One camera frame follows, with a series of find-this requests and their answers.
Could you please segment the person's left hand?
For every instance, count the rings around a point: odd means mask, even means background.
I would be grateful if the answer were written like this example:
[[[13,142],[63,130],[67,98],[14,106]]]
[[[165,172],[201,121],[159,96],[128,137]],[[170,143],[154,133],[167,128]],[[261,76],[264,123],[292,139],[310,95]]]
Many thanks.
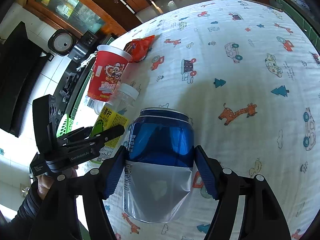
[[[78,165],[75,165],[71,168],[71,173],[69,178],[75,178],[77,177],[77,169],[79,168]],[[51,177],[48,177],[44,174],[37,176],[38,186],[37,186],[37,193],[39,197],[44,200],[46,197],[48,191],[50,190],[52,184],[54,183],[54,179]]]

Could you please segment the person's left forearm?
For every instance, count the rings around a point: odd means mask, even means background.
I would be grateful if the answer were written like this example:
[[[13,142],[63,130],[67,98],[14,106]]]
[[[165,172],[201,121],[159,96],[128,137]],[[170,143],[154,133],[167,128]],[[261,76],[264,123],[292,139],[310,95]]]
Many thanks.
[[[17,211],[17,215],[1,229],[2,239],[28,239],[33,222],[43,200],[37,193],[38,181],[31,188]]]

